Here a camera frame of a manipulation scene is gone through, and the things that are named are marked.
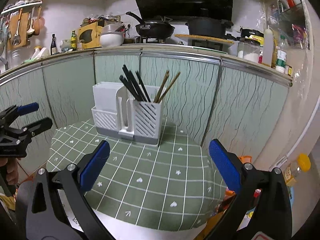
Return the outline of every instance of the metal screw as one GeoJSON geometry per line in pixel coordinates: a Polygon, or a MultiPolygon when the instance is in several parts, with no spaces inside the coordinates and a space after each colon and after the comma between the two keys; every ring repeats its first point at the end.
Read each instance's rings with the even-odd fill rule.
{"type": "Polygon", "coordinates": [[[246,170],[252,170],[252,168],[253,168],[251,163],[245,163],[244,167],[245,167],[246,170]]]}
{"type": "Polygon", "coordinates": [[[38,171],[38,173],[39,173],[40,175],[44,174],[44,172],[45,172],[45,169],[44,169],[44,168],[41,168],[41,169],[39,169],[39,171],[38,171]]]}
{"type": "Polygon", "coordinates": [[[280,174],[280,173],[281,173],[281,169],[275,168],[275,173],[276,173],[276,174],[280,174]]]}
{"type": "Polygon", "coordinates": [[[68,171],[73,171],[75,169],[76,165],[74,165],[73,163],[72,164],[69,164],[67,169],[68,171]]]}

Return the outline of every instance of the kitchen cabinet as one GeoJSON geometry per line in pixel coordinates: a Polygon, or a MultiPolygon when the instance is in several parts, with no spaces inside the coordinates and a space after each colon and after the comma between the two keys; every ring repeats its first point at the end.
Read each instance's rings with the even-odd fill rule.
{"type": "MultiPolygon", "coordinates": [[[[26,105],[33,102],[39,104],[39,110],[24,116],[20,116],[13,122],[12,127],[21,128],[39,119],[52,118],[47,95],[44,87],[41,64],[35,64],[25,70],[21,75],[12,74],[12,79],[1,80],[0,109],[3,111],[12,105],[26,105]]],[[[53,124],[48,130],[32,139],[27,148],[27,158],[20,161],[21,166],[27,173],[32,173],[47,160],[51,138],[57,127],[53,124]]]]}
{"type": "Polygon", "coordinates": [[[48,158],[56,128],[92,117],[92,86],[119,82],[126,64],[140,71],[147,85],[159,85],[164,73],[181,75],[164,98],[164,114],[205,153],[212,138],[227,150],[255,159],[268,141],[282,111],[291,77],[271,68],[210,50],[175,45],[128,45],[58,54],[0,75],[0,109],[38,102],[36,113],[19,118],[15,127],[43,117],[52,130],[28,147],[23,168],[33,172],[48,158]]]}
{"type": "Polygon", "coordinates": [[[218,138],[227,151],[254,161],[269,139],[288,88],[257,75],[224,67],[204,147],[218,138]]]}
{"type": "Polygon", "coordinates": [[[164,115],[199,145],[210,114],[218,68],[218,62],[210,64],[165,56],[148,57],[144,53],[141,57],[141,78],[146,85],[159,86],[168,69],[168,86],[176,73],[181,72],[164,98],[164,115]]]}
{"type": "Polygon", "coordinates": [[[94,70],[90,53],[45,61],[43,72],[58,128],[92,117],[94,70]]]}
{"type": "Polygon", "coordinates": [[[133,53],[122,51],[122,55],[98,52],[94,57],[96,83],[120,82],[119,76],[123,75],[123,64],[135,75],[135,72],[139,70],[139,54],[139,51],[133,53]]]}

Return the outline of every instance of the wavy line pattern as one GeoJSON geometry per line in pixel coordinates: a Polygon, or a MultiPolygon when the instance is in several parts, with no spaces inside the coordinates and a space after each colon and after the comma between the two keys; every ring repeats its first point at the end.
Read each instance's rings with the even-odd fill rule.
{"type": "Polygon", "coordinates": [[[254,161],[269,139],[288,88],[265,78],[224,68],[204,147],[218,138],[230,152],[254,161]]]}
{"type": "MultiPolygon", "coordinates": [[[[26,105],[32,102],[39,104],[39,110],[17,118],[12,127],[21,128],[39,119],[52,117],[41,69],[26,73],[0,87],[1,111],[12,105],[26,105]]],[[[51,130],[36,136],[28,145],[27,157],[20,161],[21,166],[28,174],[32,173],[48,159],[51,139],[54,136],[55,129],[56,127],[53,125],[51,130]]]]}
{"type": "Polygon", "coordinates": [[[214,96],[218,65],[192,60],[141,57],[141,77],[146,85],[160,86],[167,69],[168,85],[181,74],[165,97],[164,114],[198,144],[201,143],[214,96]]]}
{"type": "Polygon", "coordinates": [[[120,82],[119,76],[124,74],[123,64],[126,64],[134,75],[139,70],[139,56],[137,55],[98,55],[95,56],[95,60],[97,83],[101,81],[120,82]]]}
{"type": "Polygon", "coordinates": [[[64,127],[92,118],[93,60],[81,57],[44,65],[44,79],[57,125],[64,127]]]}

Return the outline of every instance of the white utensil holder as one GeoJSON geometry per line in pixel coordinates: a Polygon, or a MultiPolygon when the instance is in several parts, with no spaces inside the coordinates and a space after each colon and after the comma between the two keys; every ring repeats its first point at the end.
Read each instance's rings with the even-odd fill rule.
{"type": "Polygon", "coordinates": [[[122,83],[101,82],[94,85],[95,107],[92,108],[92,116],[97,132],[105,136],[158,145],[163,104],[152,103],[159,87],[145,88],[151,102],[137,101],[129,95],[122,83]]]}

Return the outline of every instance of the wok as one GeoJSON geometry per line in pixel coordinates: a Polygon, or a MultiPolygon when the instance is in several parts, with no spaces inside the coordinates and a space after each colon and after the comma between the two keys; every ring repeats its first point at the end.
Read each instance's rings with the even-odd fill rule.
{"type": "Polygon", "coordinates": [[[127,12],[126,14],[135,18],[140,23],[136,25],[136,30],[140,36],[145,38],[164,40],[166,38],[169,38],[173,34],[173,31],[175,29],[172,25],[169,24],[169,21],[171,19],[166,17],[162,21],[144,21],[132,12],[127,12]]]}

